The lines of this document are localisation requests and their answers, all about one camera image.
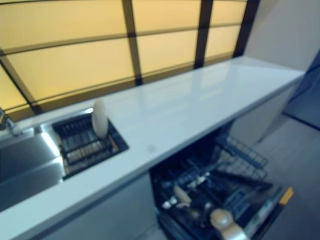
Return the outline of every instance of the wall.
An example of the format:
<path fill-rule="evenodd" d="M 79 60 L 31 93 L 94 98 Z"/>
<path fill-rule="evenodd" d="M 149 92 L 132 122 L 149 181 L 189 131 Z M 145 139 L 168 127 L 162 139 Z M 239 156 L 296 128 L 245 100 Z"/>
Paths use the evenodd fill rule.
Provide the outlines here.
<path fill-rule="evenodd" d="M 260 1 L 246 56 L 306 71 L 319 48 L 319 0 Z"/>

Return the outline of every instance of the dishwasher door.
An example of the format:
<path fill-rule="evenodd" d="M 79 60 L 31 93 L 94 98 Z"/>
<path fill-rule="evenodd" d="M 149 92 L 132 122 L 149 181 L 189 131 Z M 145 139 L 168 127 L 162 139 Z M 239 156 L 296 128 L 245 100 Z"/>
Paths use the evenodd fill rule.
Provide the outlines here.
<path fill-rule="evenodd" d="M 171 156 L 150 171 L 160 226 L 176 240 L 227 239 L 210 220 L 222 209 L 248 239 L 256 239 L 285 191 L 265 180 L 267 163 L 225 134 L 209 135 Z"/>

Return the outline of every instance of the window pane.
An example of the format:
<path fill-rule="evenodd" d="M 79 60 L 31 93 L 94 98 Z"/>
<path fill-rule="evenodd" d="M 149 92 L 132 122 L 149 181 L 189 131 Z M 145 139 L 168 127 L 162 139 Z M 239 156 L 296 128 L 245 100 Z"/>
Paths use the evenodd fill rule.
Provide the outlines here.
<path fill-rule="evenodd" d="M 138 36 L 142 74 L 195 60 L 197 30 Z"/>
<path fill-rule="evenodd" d="M 218 1 L 212 5 L 210 25 L 241 24 L 247 2 Z"/>
<path fill-rule="evenodd" d="M 0 6 L 0 13 L 3 50 L 126 33 L 120 0 L 5 4 Z"/>
<path fill-rule="evenodd" d="M 198 27 L 200 0 L 133 0 L 136 32 Z"/>
<path fill-rule="evenodd" d="M 5 110 L 22 104 L 26 104 L 26 100 L 0 66 L 0 107 Z"/>
<path fill-rule="evenodd" d="M 127 38 L 7 56 L 36 100 L 134 75 Z"/>
<path fill-rule="evenodd" d="M 237 44 L 240 27 L 236 25 L 210 28 L 204 57 L 232 54 Z"/>

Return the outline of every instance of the dish rack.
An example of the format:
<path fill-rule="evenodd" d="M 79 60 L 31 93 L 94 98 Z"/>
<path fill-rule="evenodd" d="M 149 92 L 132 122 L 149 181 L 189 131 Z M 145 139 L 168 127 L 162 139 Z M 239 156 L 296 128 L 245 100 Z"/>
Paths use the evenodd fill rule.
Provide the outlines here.
<path fill-rule="evenodd" d="M 151 170 L 158 221 L 172 239 L 219 239 L 209 221 L 214 209 L 228 210 L 245 228 L 268 200 L 274 186 L 264 181 L 268 160 L 230 135 L 214 143 L 210 157 L 194 145 Z M 177 196 L 177 186 L 189 202 Z"/>
<path fill-rule="evenodd" d="M 91 114 L 54 124 L 61 144 L 60 152 L 67 179 L 127 149 L 129 146 L 108 120 L 108 132 L 104 139 L 96 136 Z"/>

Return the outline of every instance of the faucet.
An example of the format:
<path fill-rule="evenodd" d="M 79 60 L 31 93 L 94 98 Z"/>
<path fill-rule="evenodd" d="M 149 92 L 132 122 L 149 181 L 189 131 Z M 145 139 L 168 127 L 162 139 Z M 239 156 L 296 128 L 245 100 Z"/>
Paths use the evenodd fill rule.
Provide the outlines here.
<path fill-rule="evenodd" d="M 8 129 L 11 135 L 17 136 L 18 134 L 14 131 L 15 126 L 16 124 L 14 121 L 12 121 L 5 111 L 0 108 L 0 131 Z"/>

